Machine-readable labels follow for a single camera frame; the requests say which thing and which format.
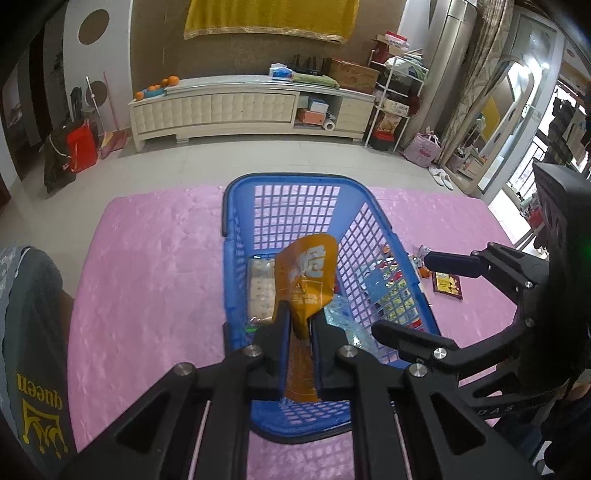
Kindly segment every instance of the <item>broom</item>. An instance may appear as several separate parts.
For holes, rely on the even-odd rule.
[[[125,146],[125,142],[127,140],[127,132],[125,130],[119,130],[119,124],[117,123],[115,109],[113,108],[113,100],[111,99],[111,92],[109,90],[109,82],[107,82],[107,75],[105,72],[103,72],[103,78],[105,79],[105,86],[107,88],[107,98],[109,99],[111,114],[113,115],[113,121],[115,123],[116,130],[114,132],[105,132],[105,136],[103,137],[103,143],[100,146],[101,160],[106,158],[111,152],[121,150]]]

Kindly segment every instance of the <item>yellow tapestry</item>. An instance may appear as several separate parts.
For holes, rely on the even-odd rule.
[[[359,0],[191,0],[184,38],[217,33],[274,33],[344,43]]]

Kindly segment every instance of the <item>orange snack bag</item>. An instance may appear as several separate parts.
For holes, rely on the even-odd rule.
[[[275,311],[291,306],[291,332],[285,396],[318,401],[314,388],[308,318],[330,303],[335,290],[338,245],[327,233],[305,236],[275,257]]]

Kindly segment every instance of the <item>tissue box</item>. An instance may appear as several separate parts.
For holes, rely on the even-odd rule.
[[[297,108],[308,108],[308,102],[310,101],[310,97],[308,95],[302,95],[297,99]]]
[[[408,105],[404,105],[403,103],[394,102],[394,100],[386,98],[384,99],[382,109],[385,112],[394,113],[395,115],[408,116],[408,110],[410,107]]]
[[[308,101],[308,110],[326,115],[329,111],[329,104],[320,98],[310,97]]]
[[[322,125],[325,118],[325,113],[310,112],[307,108],[300,108],[297,111],[297,119],[305,124]]]

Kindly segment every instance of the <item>pink blanket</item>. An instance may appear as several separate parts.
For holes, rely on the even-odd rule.
[[[424,244],[468,254],[510,245],[480,200],[372,189],[407,251]],[[68,352],[77,448],[178,362],[223,358],[221,187],[167,190],[113,200],[96,229],[80,278]],[[464,300],[426,292],[441,333],[470,345],[509,325],[515,306],[483,279],[462,279]],[[251,434],[249,479],[352,480],[344,434],[297,446]]]

